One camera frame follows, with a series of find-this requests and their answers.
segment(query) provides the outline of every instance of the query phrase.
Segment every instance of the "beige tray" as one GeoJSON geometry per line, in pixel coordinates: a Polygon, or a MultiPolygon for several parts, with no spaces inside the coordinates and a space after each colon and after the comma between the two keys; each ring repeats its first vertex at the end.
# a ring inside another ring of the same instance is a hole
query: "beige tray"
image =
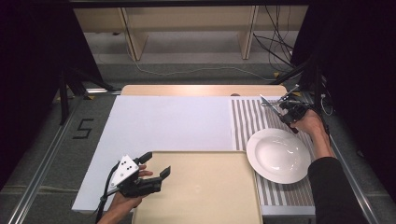
{"type": "Polygon", "coordinates": [[[135,209],[134,224],[259,224],[254,171],[244,151],[153,152],[148,170],[171,166],[162,191],[135,209]]]}

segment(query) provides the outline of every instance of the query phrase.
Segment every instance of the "knife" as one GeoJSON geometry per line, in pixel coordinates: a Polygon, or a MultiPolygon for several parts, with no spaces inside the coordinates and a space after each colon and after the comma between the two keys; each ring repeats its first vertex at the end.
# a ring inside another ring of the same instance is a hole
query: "knife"
{"type": "Polygon", "coordinates": [[[279,111],[277,111],[277,109],[271,105],[263,95],[260,94],[260,97],[262,98],[262,105],[268,105],[272,111],[274,111],[274,113],[279,117],[280,121],[282,121],[282,123],[288,125],[288,127],[294,132],[294,133],[298,133],[298,130],[296,128],[291,128],[290,123],[289,122],[285,122],[285,119],[283,118],[283,115],[281,113],[279,113],[279,111]]]}

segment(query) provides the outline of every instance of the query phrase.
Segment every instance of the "striped placemat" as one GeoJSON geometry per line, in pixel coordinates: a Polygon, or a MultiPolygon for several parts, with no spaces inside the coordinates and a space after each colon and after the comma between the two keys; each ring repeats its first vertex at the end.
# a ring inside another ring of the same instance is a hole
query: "striped placemat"
{"type": "MultiPolygon", "coordinates": [[[[255,132],[277,128],[292,133],[268,106],[261,100],[232,99],[233,138],[236,150],[246,150],[248,139],[255,132]]],[[[306,133],[296,134],[307,146],[313,158],[313,145],[306,133]]],[[[294,184],[277,184],[256,174],[261,205],[314,206],[308,177],[294,184]]]]}

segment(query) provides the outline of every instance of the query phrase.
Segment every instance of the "white plate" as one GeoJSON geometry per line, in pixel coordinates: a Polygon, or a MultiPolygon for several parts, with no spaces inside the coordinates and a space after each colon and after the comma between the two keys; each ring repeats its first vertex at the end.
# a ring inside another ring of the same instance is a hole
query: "white plate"
{"type": "Polygon", "coordinates": [[[303,179],[311,164],[304,143],[292,133],[280,129],[264,129],[247,142],[247,158],[262,177],[279,184],[303,179]]]}

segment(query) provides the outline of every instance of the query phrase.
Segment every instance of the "black sleeve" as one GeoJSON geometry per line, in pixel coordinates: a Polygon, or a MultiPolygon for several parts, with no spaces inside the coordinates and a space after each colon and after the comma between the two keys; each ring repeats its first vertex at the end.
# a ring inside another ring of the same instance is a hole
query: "black sleeve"
{"type": "Polygon", "coordinates": [[[320,158],[308,168],[318,224],[368,223],[336,158],[320,158]]]}

